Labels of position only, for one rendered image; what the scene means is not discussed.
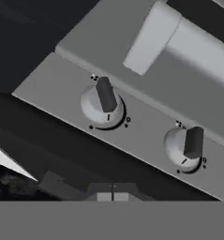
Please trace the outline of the grey stove with black hob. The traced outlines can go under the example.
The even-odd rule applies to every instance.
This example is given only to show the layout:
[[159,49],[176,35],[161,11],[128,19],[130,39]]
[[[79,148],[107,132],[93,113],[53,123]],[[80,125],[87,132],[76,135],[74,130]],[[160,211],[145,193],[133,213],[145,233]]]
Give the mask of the grey stove with black hob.
[[[162,0],[224,43],[224,6]],[[78,196],[91,183],[135,183],[156,200],[224,202],[224,145],[112,87],[122,120],[98,128],[81,96],[100,77],[56,53],[57,44],[100,0],[0,0],[0,164],[43,187]],[[184,174],[168,158],[173,128],[204,130],[202,165]]]

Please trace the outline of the grey stove knob black grip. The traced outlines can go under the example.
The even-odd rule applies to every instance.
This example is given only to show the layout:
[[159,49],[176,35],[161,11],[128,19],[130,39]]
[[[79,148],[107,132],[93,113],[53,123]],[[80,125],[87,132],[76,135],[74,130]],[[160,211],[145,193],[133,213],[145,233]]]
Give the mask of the grey stove knob black grip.
[[192,174],[202,165],[203,136],[202,127],[175,127],[166,133],[166,154],[181,173]]
[[89,86],[81,96],[84,116],[97,128],[112,128],[123,118],[124,104],[112,87],[108,77],[100,77],[97,83]]

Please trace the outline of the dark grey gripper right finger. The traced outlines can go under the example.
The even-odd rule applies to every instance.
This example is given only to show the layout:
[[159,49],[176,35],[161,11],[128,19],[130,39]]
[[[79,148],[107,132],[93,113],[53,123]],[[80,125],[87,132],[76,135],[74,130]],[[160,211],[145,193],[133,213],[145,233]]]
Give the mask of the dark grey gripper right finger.
[[140,192],[135,183],[117,183],[113,187],[113,199],[116,202],[152,202],[153,197]]

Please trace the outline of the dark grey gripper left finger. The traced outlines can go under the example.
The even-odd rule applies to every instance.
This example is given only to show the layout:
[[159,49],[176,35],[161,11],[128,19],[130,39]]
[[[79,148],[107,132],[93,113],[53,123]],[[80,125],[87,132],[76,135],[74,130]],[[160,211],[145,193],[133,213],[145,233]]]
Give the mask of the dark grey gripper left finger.
[[107,183],[91,183],[86,191],[79,193],[77,200],[110,202],[112,200],[112,187]]

